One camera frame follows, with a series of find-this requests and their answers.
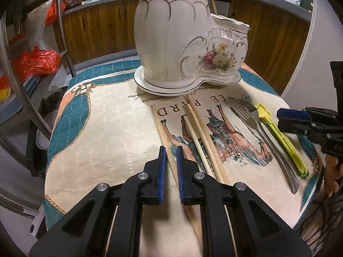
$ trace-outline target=black clamp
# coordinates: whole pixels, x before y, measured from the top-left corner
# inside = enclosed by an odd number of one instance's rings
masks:
[[[142,208],[162,202],[165,166],[166,150],[161,147],[158,159],[125,183],[98,184],[34,244],[29,256],[138,257]],[[239,257],[312,256],[246,184],[218,183],[185,159],[182,147],[177,150],[177,168],[181,202],[200,205],[204,257],[234,257],[231,230]]]
[[[246,184],[218,183],[177,150],[180,199],[200,205],[203,256],[310,257],[306,243]]]
[[[343,127],[338,112],[316,107],[302,111],[281,108],[277,117],[282,132],[306,135],[313,143],[320,144],[323,153],[343,157]]]
[[[34,246],[30,257],[138,256],[143,205],[162,203],[166,150],[125,183],[98,184]]]

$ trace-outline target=green object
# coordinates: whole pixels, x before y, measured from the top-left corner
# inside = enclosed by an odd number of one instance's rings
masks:
[[[300,0],[299,5],[302,8],[307,9],[309,12],[313,11],[313,0]]]

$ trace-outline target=orange plastic bag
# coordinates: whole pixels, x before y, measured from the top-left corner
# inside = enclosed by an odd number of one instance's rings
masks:
[[[61,66],[61,57],[55,50],[39,50],[37,46],[29,54],[23,51],[21,56],[13,63],[22,83],[33,74],[44,75],[55,73]],[[10,88],[10,84],[3,75],[0,78],[0,89]]]
[[[66,4],[62,2],[62,12],[66,9]],[[50,26],[57,19],[57,4],[56,0],[53,0],[51,7],[49,8],[48,14],[45,18],[45,26]]]

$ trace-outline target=metal screw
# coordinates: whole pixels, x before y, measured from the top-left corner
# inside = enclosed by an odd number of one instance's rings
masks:
[[[205,174],[203,172],[197,172],[194,174],[194,177],[196,179],[203,179],[203,178],[205,178]]]
[[[148,173],[140,172],[140,173],[138,174],[138,179],[147,179],[148,176],[149,176]]]
[[[100,183],[97,185],[96,189],[99,191],[105,191],[108,188],[108,184]]]
[[[238,182],[238,183],[236,183],[236,188],[238,190],[245,190],[247,188],[247,185],[245,183]]]

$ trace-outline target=wooden cabinet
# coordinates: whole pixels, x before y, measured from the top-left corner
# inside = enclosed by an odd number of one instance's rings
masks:
[[[73,63],[135,49],[133,22],[138,2],[110,1],[64,15],[66,41]],[[60,47],[57,24],[54,29]]]
[[[232,0],[229,17],[251,26],[245,63],[281,95],[304,49],[309,22],[256,0]]]

